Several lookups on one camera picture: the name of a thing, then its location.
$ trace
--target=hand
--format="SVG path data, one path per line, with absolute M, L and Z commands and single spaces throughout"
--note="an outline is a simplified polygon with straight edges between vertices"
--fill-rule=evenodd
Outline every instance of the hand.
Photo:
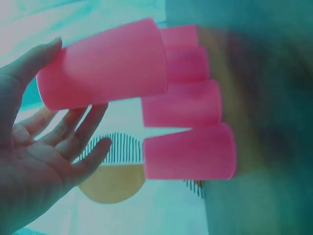
M 38 46 L 0 68 L 0 234 L 24 227 L 45 213 L 71 188 L 99 166 L 111 140 L 102 139 L 82 161 L 83 151 L 108 105 L 93 106 L 75 128 L 86 108 L 70 110 L 55 129 L 35 141 L 56 114 L 43 107 L 14 124 L 27 84 L 60 52 L 61 39 Z

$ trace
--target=plastic cup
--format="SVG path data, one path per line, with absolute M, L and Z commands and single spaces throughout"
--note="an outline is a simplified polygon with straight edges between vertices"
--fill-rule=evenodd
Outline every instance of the plastic cup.
M 222 120 L 218 83 L 209 79 L 190 84 L 170 84 L 167 94 L 141 98 L 147 127 L 202 127 Z
M 204 47 L 186 50 L 167 50 L 169 83 L 190 83 L 209 78 L 209 59 Z
M 165 49 L 189 49 L 199 45 L 194 24 L 160 29 Z
M 147 18 L 79 40 L 38 73 L 37 83 L 52 110 L 166 93 L 159 29 Z
M 226 123 L 147 138 L 143 143 L 147 179 L 227 180 L 236 171 L 236 144 Z

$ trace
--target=fingernail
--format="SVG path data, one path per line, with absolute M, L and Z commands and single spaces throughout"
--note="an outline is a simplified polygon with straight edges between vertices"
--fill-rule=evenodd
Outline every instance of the fingernail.
M 55 46 L 59 44 L 62 41 L 61 37 L 57 37 L 56 39 L 52 40 L 50 43 L 48 43 L 49 46 Z

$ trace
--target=striped fabric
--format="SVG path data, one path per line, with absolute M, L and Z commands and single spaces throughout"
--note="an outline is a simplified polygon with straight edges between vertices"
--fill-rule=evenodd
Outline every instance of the striped fabric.
M 143 164 L 142 141 L 127 133 L 120 132 L 104 134 L 91 139 L 82 154 L 74 162 L 82 160 L 102 138 L 106 137 L 109 137 L 113 144 L 101 165 Z M 190 191 L 203 199 L 203 189 L 195 181 L 183 180 L 182 182 Z

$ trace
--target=finger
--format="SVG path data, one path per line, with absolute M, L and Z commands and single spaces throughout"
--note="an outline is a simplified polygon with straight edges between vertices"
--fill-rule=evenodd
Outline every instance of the finger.
M 112 141 L 104 138 L 98 142 L 95 148 L 80 162 L 72 165 L 74 171 L 73 186 L 76 186 L 86 180 L 92 173 L 96 171 L 110 150 Z
M 56 113 L 56 111 L 51 111 L 44 106 L 33 116 L 22 120 L 17 124 L 22 125 L 33 138 L 40 134 L 50 124 Z
M 61 38 L 56 38 L 49 44 L 34 47 L 16 61 L 1 68 L 0 74 L 17 80 L 25 89 L 39 70 L 43 69 L 56 58 L 61 47 Z
M 56 145 L 56 150 L 65 159 L 73 161 L 84 150 L 107 107 L 108 104 L 93 106 L 73 135 Z
M 73 109 L 64 116 L 60 123 L 48 134 L 38 140 L 48 145 L 55 146 L 65 140 L 75 130 L 87 108 Z

